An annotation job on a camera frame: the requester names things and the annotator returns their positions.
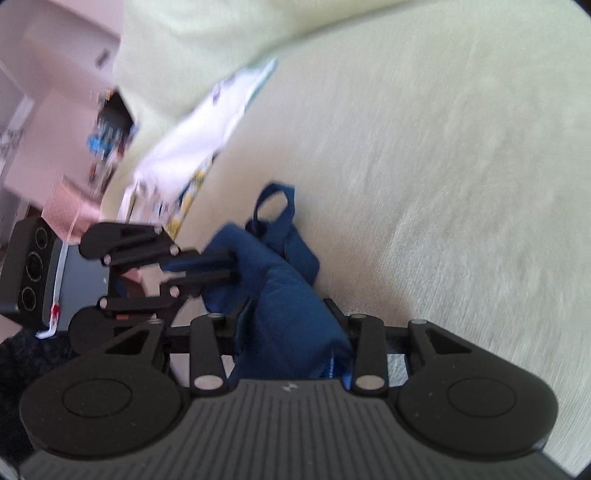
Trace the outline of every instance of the white cloth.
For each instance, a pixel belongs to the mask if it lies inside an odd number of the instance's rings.
[[[125,189],[117,220],[165,225],[193,174],[206,173],[227,143],[252,95],[275,68],[243,69],[207,98],[142,159]]]

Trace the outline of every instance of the black fabric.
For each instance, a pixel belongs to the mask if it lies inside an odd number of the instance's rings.
[[[0,456],[17,465],[33,453],[18,403],[37,378],[75,357],[67,338],[39,340],[22,330],[0,344]]]

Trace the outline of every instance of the blue strap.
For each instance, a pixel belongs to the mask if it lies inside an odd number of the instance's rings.
[[[274,222],[262,222],[258,219],[259,208],[269,198],[277,193],[282,193],[287,199],[287,206],[281,212]],[[255,211],[252,220],[247,225],[247,231],[263,241],[275,253],[285,255],[285,241],[292,228],[292,220],[296,214],[296,190],[294,187],[283,185],[281,183],[270,183],[267,185],[258,200],[256,201]]]

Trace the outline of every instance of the pink wall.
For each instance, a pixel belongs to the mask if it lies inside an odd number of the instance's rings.
[[[121,37],[124,0],[50,0]]]
[[[93,156],[86,148],[97,110],[51,90],[39,106],[8,170],[5,186],[43,207],[56,181],[67,175],[87,185]]]
[[[42,100],[49,82],[22,38],[37,13],[34,0],[6,0],[0,5],[0,63],[34,100]]]

